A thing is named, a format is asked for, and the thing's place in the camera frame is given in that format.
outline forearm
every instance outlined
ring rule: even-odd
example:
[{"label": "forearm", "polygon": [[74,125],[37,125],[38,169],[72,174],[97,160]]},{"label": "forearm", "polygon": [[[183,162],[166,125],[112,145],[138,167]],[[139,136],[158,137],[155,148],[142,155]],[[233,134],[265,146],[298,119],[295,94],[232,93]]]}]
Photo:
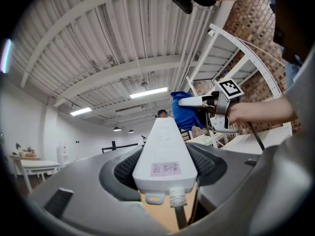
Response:
[{"label": "forearm", "polygon": [[239,103],[231,107],[237,121],[285,123],[297,118],[285,96],[268,102]]}]

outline pink label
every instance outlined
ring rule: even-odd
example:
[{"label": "pink label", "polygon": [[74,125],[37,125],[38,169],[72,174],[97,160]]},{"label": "pink label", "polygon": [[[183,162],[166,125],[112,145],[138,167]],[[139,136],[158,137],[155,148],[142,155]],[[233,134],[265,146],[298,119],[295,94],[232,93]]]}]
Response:
[{"label": "pink label", "polygon": [[162,163],[152,163],[151,166],[151,177],[164,177],[180,175],[181,168],[178,162],[162,162]]}]

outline ceiling light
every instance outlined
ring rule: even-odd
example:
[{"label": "ceiling light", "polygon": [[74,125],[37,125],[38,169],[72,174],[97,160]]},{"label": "ceiling light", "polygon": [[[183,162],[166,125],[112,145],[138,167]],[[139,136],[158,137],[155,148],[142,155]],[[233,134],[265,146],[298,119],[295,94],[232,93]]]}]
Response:
[{"label": "ceiling light", "polygon": [[84,108],[84,109],[81,109],[81,110],[72,112],[72,113],[70,113],[70,114],[72,114],[73,116],[77,116],[77,115],[80,115],[80,114],[83,114],[83,113],[86,113],[86,112],[89,112],[89,111],[92,111],[92,109],[90,109],[90,108]]},{"label": "ceiling light", "polygon": [[141,96],[150,95],[150,94],[154,94],[154,93],[158,93],[158,92],[166,92],[166,91],[167,91],[167,87],[165,87],[165,88],[158,88],[158,89],[154,89],[154,90],[150,90],[150,91],[145,91],[145,92],[139,92],[139,93],[131,94],[130,97],[131,97],[131,99],[134,99],[134,98],[138,98],[138,97],[141,97]]},{"label": "ceiling light", "polygon": [[2,57],[1,57],[1,63],[0,63],[0,69],[2,73],[7,73],[7,61],[9,57],[9,51],[11,47],[11,40],[7,39],[4,45]]}]

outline human hand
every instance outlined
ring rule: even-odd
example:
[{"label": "human hand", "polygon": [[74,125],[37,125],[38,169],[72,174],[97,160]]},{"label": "human hand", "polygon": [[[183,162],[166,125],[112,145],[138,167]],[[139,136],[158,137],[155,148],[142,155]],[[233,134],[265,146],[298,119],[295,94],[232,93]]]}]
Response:
[{"label": "human hand", "polygon": [[[218,100],[215,100],[214,105],[215,105],[215,107],[217,107]],[[242,103],[240,103],[240,102],[234,102],[234,103],[231,103],[230,106],[228,107],[227,112],[226,112],[226,116],[230,120],[230,123],[229,123],[230,125],[239,121],[239,118],[241,116],[241,111],[242,111],[241,105],[242,105]]]}]

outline white pillar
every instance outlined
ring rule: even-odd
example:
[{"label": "white pillar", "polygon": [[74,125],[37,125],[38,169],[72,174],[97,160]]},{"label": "white pillar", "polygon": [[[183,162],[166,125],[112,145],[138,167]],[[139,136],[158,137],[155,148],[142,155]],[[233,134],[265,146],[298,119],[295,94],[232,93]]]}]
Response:
[{"label": "white pillar", "polygon": [[192,131],[188,131],[189,135],[190,135],[190,139],[193,139],[193,134]]},{"label": "white pillar", "polygon": [[54,108],[55,98],[51,97],[48,101],[44,132],[43,132],[43,160],[58,162],[57,148],[57,117],[58,109]]}]

